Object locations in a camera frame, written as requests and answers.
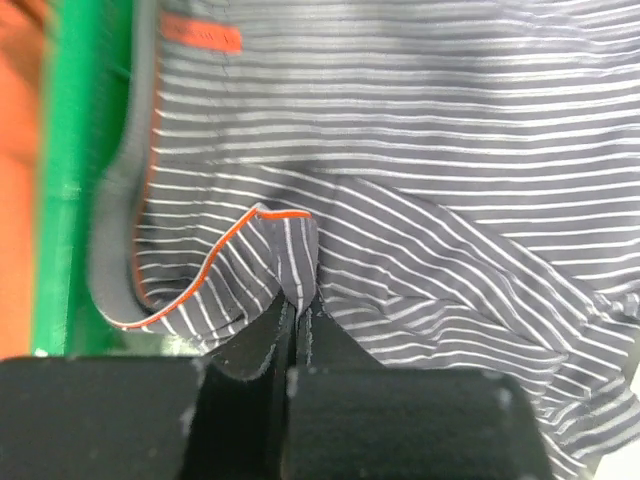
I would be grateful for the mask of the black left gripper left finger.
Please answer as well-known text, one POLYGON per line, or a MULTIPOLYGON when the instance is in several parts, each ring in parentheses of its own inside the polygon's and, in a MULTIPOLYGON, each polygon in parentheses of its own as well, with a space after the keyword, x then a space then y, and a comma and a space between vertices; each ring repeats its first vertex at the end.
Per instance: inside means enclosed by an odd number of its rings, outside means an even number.
POLYGON ((276 479, 295 310, 203 356, 1 364, 5 479, 276 479))

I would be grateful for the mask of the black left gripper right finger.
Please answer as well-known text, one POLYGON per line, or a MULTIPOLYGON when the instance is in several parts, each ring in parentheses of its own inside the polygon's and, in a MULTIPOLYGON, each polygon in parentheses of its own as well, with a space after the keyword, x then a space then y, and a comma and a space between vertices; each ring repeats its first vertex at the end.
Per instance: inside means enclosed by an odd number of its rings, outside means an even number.
POLYGON ((390 369, 314 301, 287 380, 287 479, 548 479, 518 382, 481 368, 390 369))

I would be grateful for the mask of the grey striped boxer underwear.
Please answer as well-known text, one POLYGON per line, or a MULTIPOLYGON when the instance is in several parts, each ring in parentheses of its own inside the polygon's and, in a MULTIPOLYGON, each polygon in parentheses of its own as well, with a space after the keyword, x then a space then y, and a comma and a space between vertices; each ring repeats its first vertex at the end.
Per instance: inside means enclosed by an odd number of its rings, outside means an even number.
POLYGON ((558 479, 639 436, 635 1, 139 1, 89 288, 229 344, 285 297, 529 394, 558 479))

